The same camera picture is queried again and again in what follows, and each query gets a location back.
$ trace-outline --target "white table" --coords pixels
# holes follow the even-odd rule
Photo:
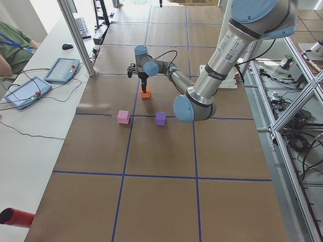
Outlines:
[[[65,20],[60,19],[25,70],[50,68],[58,57],[79,58],[82,62],[76,46],[74,45],[73,49],[62,50],[63,43],[74,44],[74,41]],[[86,39],[84,43],[90,54],[94,47],[93,40]],[[45,74],[46,71],[28,72],[30,77],[38,75],[43,78]],[[24,110],[0,111],[3,116],[0,121],[23,133],[65,138],[88,80],[85,67],[80,69],[75,78],[79,81],[71,80],[46,95],[65,100],[81,82],[66,102],[50,98],[41,99]],[[15,84],[23,84],[27,80],[27,76],[21,74]],[[12,106],[0,105],[0,109],[9,107]],[[35,213],[64,141],[21,135],[2,124],[0,137],[0,212],[13,207]],[[25,228],[0,225],[0,240],[23,241],[27,232],[28,229]]]

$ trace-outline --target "red cylinder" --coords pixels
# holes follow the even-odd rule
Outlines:
[[[30,228],[35,214],[27,213],[15,208],[6,208],[0,213],[0,224]]]

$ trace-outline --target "black mouse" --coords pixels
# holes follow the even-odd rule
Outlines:
[[[69,43],[65,43],[62,45],[63,50],[72,49],[72,48],[73,48],[73,45]]]

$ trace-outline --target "blue tablet device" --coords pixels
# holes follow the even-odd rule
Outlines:
[[[4,98],[16,109],[23,109],[33,104],[50,89],[51,84],[35,76],[4,96]]]
[[[58,58],[46,74],[44,80],[48,82],[67,83],[80,65],[79,59]]]

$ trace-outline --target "cube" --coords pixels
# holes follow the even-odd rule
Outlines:
[[[118,123],[127,125],[130,119],[129,111],[119,110],[117,119],[118,119]]]
[[[141,89],[140,95],[141,98],[150,98],[150,87],[146,86],[146,93],[144,93]]]
[[[166,124],[166,113],[157,112],[156,113],[156,125],[164,126]]]

